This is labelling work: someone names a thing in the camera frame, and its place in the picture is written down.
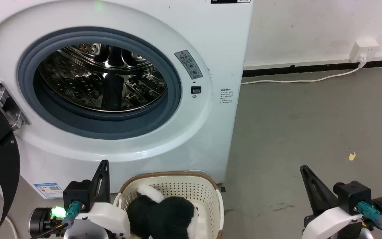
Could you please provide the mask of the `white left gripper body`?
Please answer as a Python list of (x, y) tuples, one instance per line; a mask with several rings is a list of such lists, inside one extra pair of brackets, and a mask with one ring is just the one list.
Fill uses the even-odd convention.
[(65, 232), (65, 239), (130, 239), (131, 227), (125, 210), (96, 202), (89, 212), (79, 213)]

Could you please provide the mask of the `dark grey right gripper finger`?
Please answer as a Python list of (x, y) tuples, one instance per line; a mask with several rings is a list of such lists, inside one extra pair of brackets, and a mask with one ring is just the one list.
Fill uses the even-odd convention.
[(338, 206), (336, 195), (316, 176), (309, 166), (302, 165), (300, 172), (313, 215), (320, 215), (326, 210)]

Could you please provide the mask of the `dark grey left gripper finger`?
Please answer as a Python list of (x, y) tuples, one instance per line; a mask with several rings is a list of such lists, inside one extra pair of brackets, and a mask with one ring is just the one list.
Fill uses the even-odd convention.
[(91, 202), (110, 203), (110, 171), (107, 159), (100, 162), (93, 176)]

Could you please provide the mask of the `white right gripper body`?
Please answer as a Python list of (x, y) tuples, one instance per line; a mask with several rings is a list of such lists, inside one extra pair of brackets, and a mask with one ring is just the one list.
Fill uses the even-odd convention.
[(358, 206), (351, 212), (353, 215), (340, 207), (326, 210), (307, 224), (302, 239), (365, 239), (365, 227)]

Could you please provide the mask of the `white front-load washing machine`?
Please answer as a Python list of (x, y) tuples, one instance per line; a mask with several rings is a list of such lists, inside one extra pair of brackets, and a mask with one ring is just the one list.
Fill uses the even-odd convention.
[(20, 176), (41, 195), (34, 184), (63, 190), (107, 159), (112, 193), (155, 172), (224, 182), (254, 3), (0, 0), (0, 110)]

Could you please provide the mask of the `blue energy label sticker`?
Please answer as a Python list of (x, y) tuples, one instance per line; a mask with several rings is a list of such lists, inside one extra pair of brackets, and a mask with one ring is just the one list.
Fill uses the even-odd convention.
[(46, 199), (59, 199), (63, 197), (63, 190), (57, 183), (34, 184), (34, 186)]

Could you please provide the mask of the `black and white plush toy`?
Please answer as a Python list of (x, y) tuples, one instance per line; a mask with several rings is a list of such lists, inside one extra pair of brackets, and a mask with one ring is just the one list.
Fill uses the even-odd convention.
[(196, 239), (198, 208), (189, 200), (164, 195), (141, 184), (126, 209), (131, 233), (141, 239)]

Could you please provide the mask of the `cream laundry basket brown rim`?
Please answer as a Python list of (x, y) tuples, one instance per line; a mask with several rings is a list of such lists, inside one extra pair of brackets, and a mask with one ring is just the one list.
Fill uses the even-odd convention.
[(126, 210), (137, 196), (137, 186), (149, 185), (164, 197), (182, 197), (198, 209), (196, 239), (222, 239), (224, 204), (217, 184), (201, 171), (155, 172), (134, 176), (120, 188), (113, 204)]

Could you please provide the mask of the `small text label sticker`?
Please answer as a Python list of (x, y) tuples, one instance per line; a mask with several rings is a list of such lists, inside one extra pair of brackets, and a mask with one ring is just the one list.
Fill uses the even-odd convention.
[(222, 88), (220, 89), (220, 104), (229, 104), (232, 103), (235, 99), (235, 91), (231, 88)]

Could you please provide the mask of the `grey warning sticker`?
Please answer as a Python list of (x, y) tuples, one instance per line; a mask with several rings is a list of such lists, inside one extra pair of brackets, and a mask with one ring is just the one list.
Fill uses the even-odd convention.
[(188, 50), (182, 50), (174, 53), (174, 55), (179, 59), (181, 64), (184, 66), (185, 70), (189, 74), (189, 77), (193, 80), (203, 77), (197, 62), (191, 56)]

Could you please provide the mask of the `black wall baseboard strip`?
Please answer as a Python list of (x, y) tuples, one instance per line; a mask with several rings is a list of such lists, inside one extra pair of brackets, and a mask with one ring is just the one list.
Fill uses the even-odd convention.
[[(298, 74), (306, 72), (320, 72), (320, 71), (334, 71), (334, 70), (353, 70), (357, 68), (359, 63), (336, 63), (324, 65), (311, 65), (311, 66), (295, 66), (284, 68), (271, 68), (271, 69), (257, 69), (257, 70), (244, 70), (243, 77), (259, 77), (265, 75), (277, 74)], [(370, 61), (364, 65), (364, 68), (382, 67), (381, 61)]]

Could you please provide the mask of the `white wall power socket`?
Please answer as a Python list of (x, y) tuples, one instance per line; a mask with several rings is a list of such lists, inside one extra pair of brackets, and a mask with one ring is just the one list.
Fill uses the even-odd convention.
[(349, 62), (372, 61), (376, 53), (380, 50), (380, 45), (376, 40), (357, 40), (349, 53)]

